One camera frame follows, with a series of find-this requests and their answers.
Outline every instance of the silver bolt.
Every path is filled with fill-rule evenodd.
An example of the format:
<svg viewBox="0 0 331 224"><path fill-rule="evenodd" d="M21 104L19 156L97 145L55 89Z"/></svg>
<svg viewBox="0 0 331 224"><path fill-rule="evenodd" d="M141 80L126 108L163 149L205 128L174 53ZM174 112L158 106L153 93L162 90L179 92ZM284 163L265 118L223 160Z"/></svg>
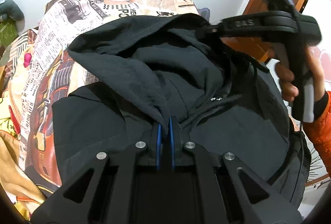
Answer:
<svg viewBox="0 0 331 224"><path fill-rule="evenodd" d="M231 153L231 152L226 152L226 153L224 154L224 158L226 158L227 160L233 160L234 157L235 157L234 154Z"/></svg>
<svg viewBox="0 0 331 224"><path fill-rule="evenodd" d="M138 148L144 148L146 146L146 143L143 141L139 141L136 143L136 147Z"/></svg>
<svg viewBox="0 0 331 224"><path fill-rule="evenodd" d="M107 154L105 152L99 152L97 154L97 159L105 159L107 157Z"/></svg>
<svg viewBox="0 0 331 224"><path fill-rule="evenodd" d="M186 142L185 143L185 147L188 148L188 149L195 148L195 143L193 143L193 142Z"/></svg>

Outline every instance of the person's arm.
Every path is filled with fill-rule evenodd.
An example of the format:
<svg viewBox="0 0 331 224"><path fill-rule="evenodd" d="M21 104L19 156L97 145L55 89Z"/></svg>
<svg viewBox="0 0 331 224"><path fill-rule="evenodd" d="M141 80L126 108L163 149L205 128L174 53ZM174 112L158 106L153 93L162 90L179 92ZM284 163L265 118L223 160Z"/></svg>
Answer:
<svg viewBox="0 0 331 224"><path fill-rule="evenodd" d="M319 59L315 58L311 49L306 48L307 65L314 78L314 122L303 123L309 140L314 144L319 153L329 176L331 177L331 92L325 91L324 70ZM292 85L294 74L281 63L275 66L285 101L293 101L299 94L298 89Z"/></svg>

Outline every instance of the black cuff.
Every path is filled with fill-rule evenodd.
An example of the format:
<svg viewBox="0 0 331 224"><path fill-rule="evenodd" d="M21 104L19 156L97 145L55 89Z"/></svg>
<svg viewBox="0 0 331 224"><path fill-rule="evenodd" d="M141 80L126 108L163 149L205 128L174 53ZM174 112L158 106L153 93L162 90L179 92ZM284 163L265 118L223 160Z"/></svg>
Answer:
<svg viewBox="0 0 331 224"><path fill-rule="evenodd" d="M314 120L318 119L324 112L329 100L329 94L324 93L324 96L314 104Z"/></svg>

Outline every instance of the orange jacket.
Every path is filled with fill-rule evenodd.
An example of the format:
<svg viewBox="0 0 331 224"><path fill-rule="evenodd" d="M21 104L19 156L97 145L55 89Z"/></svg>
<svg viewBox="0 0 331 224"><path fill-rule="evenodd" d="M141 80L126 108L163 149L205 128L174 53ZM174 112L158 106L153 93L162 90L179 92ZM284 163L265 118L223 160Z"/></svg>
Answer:
<svg viewBox="0 0 331 224"><path fill-rule="evenodd" d="M331 177L331 92L322 115L312 123L304 123L303 129L319 153Z"/></svg>

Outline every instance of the blue strip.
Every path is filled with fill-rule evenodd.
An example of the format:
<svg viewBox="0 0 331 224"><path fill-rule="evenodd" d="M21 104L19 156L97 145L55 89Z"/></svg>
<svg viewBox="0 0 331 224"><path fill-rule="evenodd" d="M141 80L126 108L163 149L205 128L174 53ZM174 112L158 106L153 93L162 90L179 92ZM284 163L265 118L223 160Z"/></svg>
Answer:
<svg viewBox="0 0 331 224"><path fill-rule="evenodd" d="M161 154L161 124L158 124L158 140L156 143L156 169L160 169L160 154Z"/></svg>
<svg viewBox="0 0 331 224"><path fill-rule="evenodd" d="M175 170L175 144L173 141L173 120L170 117L170 142L171 142L171 163L173 166L173 171Z"/></svg>

